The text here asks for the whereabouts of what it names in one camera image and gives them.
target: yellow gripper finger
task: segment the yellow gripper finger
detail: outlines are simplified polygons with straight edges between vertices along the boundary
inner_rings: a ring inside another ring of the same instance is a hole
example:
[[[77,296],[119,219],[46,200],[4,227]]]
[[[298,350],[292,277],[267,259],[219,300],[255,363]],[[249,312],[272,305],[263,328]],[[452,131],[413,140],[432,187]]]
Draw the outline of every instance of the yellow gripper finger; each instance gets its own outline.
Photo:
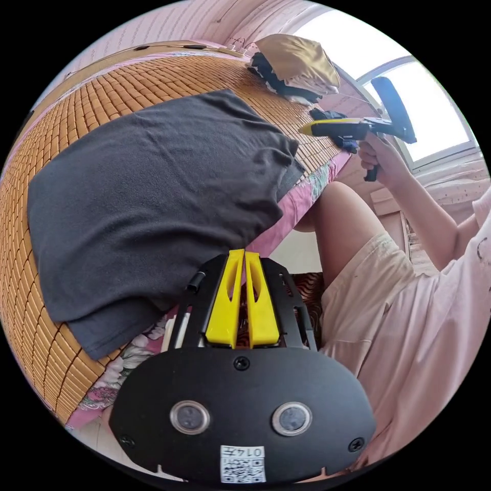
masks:
[[[259,254],[245,253],[245,277],[250,348],[274,345],[278,342],[280,333]]]
[[[210,321],[206,329],[206,339],[211,344],[222,344],[235,348],[239,326],[240,283],[244,249],[229,252]]]
[[[316,126],[318,124],[325,124],[325,123],[335,123],[335,124],[353,124],[353,123],[359,123],[360,119],[359,118],[339,118],[339,119],[323,119],[323,120],[317,120],[317,121],[311,121],[310,123],[307,123],[303,125],[301,128],[299,128],[298,133],[302,133],[303,135],[308,135],[310,137],[314,136],[312,133],[312,127]]]

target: black cloth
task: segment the black cloth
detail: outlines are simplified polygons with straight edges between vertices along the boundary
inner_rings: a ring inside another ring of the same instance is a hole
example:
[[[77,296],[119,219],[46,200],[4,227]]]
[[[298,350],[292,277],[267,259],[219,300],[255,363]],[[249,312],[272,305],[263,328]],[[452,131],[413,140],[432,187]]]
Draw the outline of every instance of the black cloth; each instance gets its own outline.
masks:
[[[270,62],[266,60],[265,56],[258,52],[253,55],[251,58],[251,65],[257,69],[249,67],[248,70],[256,75],[259,75],[265,82],[268,82],[269,85],[281,96],[297,96],[303,97],[307,101],[315,104],[318,99],[322,96],[307,91],[302,88],[290,87],[285,84],[283,80],[279,80],[278,77],[273,73],[273,68],[270,65]]]
[[[314,121],[320,121],[323,119],[344,119],[347,116],[343,113],[338,113],[336,111],[321,111],[320,109],[314,108],[309,111]],[[342,136],[330,137],[336,147],[346,150],[350,153],[358,153],[359,145],[356,140],[346,139]]]
[[[232,91],[120,117],[71,144],[28,191],[51,319],[92,359],[148,329],[199,266],[245,248],[304,172],[298,142]]]

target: leg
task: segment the leg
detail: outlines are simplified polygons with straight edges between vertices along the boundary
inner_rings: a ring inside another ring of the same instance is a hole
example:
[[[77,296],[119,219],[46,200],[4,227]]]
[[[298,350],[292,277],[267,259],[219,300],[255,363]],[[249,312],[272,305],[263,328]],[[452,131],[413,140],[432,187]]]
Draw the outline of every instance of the leg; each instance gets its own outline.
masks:
[[[333,182],[309,210],[326,286],[375,235],[385,232],[370,207],[348,186]]]
[[[300,221],[294,226],[294,229],[297,232],[315,232],[316,228],[312,219],[312,210],[314,209],[316,204],[317,202],[313,204],[312,208],[307,211],[307,213],[303,215]]]

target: bamboo mat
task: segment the bamboo mat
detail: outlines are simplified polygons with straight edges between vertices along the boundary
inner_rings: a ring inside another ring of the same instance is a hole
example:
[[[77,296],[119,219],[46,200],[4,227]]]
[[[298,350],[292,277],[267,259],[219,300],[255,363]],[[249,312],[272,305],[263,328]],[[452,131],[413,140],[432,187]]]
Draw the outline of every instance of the bamboo mat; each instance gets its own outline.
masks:
[[[26,377],[61,423],[120,350],[94,362],[65,324],[49,318],[27,225],[29,181],[68,145],[112,119],[224,88],[299,140],[298,158],[306,175],[340,152],[328,138],[298,134],[297,128],[311,120],[308,108],[269,92],[243,61],[186,56],[144,61],[90,80],[29,128],[12,155],[0,183],[0,319]]]

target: robot device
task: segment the robot device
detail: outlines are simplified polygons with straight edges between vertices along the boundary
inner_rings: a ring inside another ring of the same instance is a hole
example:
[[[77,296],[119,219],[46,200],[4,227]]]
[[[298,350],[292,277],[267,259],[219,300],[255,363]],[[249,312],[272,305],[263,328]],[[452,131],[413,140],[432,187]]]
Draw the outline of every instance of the robot device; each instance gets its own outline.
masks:
[[[238,349],[244,266],[250,346]],[[199,268],[162,352],[128,376],[109,425],[139,466],[220,489],[335,474],[375,431],[361,384],[317,351],[288,271],[244,250]]]
[[[403,142],[416,143],[416,135],[406,108],[397,90],[387,77],[376,77],[371,81],[377,91],[390,120],[383,118],[340,118],[318,120],[299,129],[300,133],[313,137],[342,137],[346,140],[364,140],[369,131],[393,135]],[[367,172],[365,181],[377,179],[377,168]]]

